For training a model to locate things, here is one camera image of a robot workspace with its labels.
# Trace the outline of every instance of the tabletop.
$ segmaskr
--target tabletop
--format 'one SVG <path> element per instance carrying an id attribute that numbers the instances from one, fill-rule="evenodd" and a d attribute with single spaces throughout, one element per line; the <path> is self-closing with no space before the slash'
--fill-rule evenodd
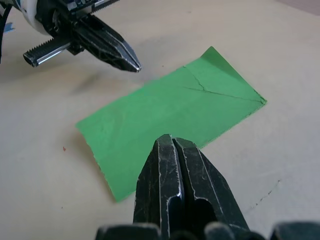
<path id="1" fill-rule="evenodd" d="M 268 100 L 203 149 L 249 227 L 267 237 L 277 222 L 319 220 L 320 10 L 297 2 L 121 0 L 97 16 L 129 42 L 140 73 L 88 52 L 32 68 L 22 55 L 48 36 L 13 10 L 0 65 L 1 239 L 89 240 L 131 223 L 135 195 L 114 201 L 75 123 L 210 46 Z"/>

